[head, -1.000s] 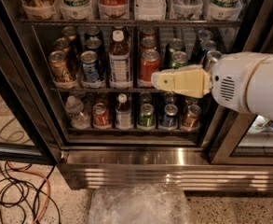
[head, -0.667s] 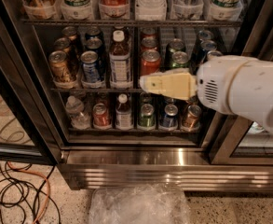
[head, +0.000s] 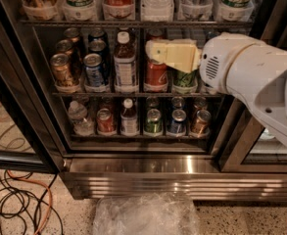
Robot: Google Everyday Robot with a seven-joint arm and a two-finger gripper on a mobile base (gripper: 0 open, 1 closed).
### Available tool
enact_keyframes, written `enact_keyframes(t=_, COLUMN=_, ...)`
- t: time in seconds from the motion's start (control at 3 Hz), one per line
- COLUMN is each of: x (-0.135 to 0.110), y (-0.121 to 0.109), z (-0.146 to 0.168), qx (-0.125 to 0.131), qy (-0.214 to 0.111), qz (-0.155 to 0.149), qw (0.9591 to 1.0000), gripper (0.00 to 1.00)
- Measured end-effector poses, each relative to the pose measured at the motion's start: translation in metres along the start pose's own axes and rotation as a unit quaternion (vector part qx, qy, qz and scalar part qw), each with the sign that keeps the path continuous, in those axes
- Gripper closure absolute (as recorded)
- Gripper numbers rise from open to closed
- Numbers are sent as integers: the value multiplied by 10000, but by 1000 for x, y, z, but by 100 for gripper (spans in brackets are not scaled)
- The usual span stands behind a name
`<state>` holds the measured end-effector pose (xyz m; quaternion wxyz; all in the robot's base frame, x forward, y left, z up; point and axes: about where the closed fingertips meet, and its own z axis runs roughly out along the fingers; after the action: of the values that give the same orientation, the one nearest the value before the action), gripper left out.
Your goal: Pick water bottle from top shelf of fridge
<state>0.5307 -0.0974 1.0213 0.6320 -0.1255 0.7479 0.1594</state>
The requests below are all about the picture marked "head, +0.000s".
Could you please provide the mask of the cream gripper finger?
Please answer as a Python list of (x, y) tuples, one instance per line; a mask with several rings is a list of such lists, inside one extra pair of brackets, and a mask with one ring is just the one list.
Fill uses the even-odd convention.
[(145, 51), (150, 59), (186, 73), (195, 71), (201, 61), (201, 52), (192, 39), (149, 40)]

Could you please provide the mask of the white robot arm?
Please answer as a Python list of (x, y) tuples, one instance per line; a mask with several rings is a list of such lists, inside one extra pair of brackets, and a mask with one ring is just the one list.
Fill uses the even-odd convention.
[(215, 91), (240, 100), (287, 147), (287, 51), (224, 32), (199, 49), (192, 39), (149, 40), (147, 56), (178, 71), (197, 70)]

